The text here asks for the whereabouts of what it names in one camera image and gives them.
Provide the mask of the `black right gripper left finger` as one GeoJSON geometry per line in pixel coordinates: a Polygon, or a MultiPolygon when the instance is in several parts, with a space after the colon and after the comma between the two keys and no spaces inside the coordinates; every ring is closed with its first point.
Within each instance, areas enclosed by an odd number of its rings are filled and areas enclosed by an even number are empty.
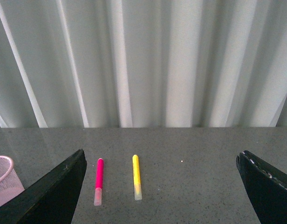
{"type": "Polygon", "coordinates": [[[0,207],[0,224],[69,224],[87,169],[77,150],[41,179],[0,207]]]}

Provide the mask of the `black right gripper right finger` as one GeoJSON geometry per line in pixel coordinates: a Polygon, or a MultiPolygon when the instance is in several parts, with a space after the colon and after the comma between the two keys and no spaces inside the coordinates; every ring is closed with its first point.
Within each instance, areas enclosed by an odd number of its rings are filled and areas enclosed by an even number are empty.
{"type": "Polygon", "coordinates": [[[287,224],[287,174],[247,150],[236,165],[259,221],[287,224]]]}

